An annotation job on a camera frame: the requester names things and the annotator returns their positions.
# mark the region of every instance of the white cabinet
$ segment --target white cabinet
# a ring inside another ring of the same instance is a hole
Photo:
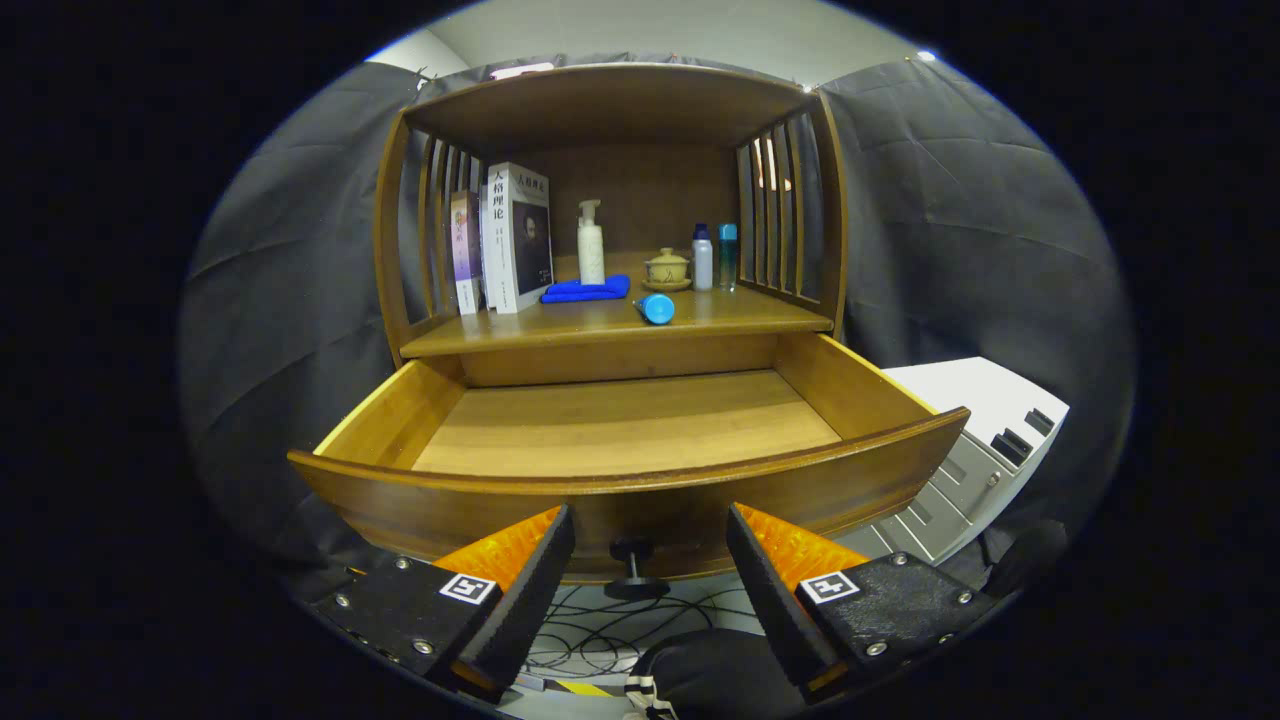
[[[955,447],[915,501],[897,515],[840,542],[906,551],[937,565],[972,542],[1009,506],[1032,477],[1066,419],[1069,407],[1030,380],[983,357],[892,368],[884,374],[933,406],[969,409]],[[997,437],[1025,456],[1001,454]],[[872,556],[881,556],[878,552]]]

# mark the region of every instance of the blue object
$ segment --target blue object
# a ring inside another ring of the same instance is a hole
[[[635,305],[644,319],[655,325],[666,325],[676,316],[676,304],[660,292],[636,300]]]
[[[543,293],[543,302],[581,302],[584,300],[618,300],[631,291],[631,278],[612,275],[604,284],[582,284],[581,281],[556,283]]]

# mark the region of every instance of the white lotion bottle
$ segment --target white lotion bottle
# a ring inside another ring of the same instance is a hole
[[[577,274],[582,284],[604,284],[604,231],[595,224],[599,200],[577,204],[582,215],[577,219]]]
[[[712,288],[712,236],[707,223],[698,223],[694,228],[694,290]]]

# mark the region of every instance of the white wall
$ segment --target white wall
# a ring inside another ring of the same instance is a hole
[[[428,26],[467,65],[549,53],[676,53],[803,85],[914,55],[817,0],[486,0]]]
[[[385,63],[406,70],[417,70],[426,65],[422,70],[426,77],[444,77],[471,67],[425,27],[383,47],[370,56],[369,61]]]

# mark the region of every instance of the blue towel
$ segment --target blue towel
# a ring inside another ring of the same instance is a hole
[[[580,302],[582,300],[618,300],[631,290],[631,278],[612,275],[604,284],[582,284],[580,281],[556,283],[543,293],[543,302]]]

